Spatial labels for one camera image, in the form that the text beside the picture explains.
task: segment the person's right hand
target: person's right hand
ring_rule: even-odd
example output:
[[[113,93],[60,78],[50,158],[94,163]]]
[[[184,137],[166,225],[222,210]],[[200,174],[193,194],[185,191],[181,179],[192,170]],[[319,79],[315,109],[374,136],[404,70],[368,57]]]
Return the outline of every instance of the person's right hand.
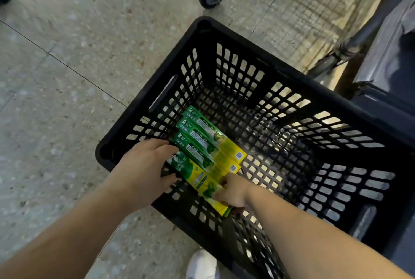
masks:
[[[225,177],[226,186],[223,191],[215,192],[212,198],[223,201],[231,206],[243,208],[248,204],[249,193],[256,187],[254,183],[240,175],[228,173]]]

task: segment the person's right arm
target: person's right arm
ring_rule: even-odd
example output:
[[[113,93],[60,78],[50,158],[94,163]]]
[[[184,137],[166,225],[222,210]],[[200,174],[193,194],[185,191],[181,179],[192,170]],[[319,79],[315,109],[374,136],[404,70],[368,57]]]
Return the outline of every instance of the person's right arm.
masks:
[[[249,206],[292,279],[412,278],[376,251],[279,196],[229,173],[213,198]]]

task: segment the qr code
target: qr code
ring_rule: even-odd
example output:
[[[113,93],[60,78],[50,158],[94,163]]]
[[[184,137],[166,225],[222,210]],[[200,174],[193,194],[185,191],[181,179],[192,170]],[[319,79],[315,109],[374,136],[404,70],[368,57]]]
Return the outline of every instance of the qr code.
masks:
[[[241,153],[241,152],[238,152],[237,154],[236,154],[236,159],[238,159],[238,160],[241,160],[241,158],[243,157],[244,155]]]

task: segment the shoe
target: shoe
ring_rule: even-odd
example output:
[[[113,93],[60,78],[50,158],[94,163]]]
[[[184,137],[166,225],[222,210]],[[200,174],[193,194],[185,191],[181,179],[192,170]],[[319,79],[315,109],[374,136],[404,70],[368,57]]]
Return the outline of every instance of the shoe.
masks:
[[[216,258],[204,249],[197,250],[190,258],[186,279],[220,279]]]

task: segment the basket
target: basket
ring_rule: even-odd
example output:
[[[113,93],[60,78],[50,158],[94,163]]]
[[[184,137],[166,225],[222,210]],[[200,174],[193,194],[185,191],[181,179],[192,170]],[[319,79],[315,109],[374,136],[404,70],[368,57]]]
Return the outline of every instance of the basket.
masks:
[[[96,159],[111,171],[138,141],[169,138],[189,105],[247,152],[240,175],[393,250],[411,214],[414,143],[209,17],[190,26]],[[184,180],[153,207],[240,278],[287,276],[252,213],[224,219]]]

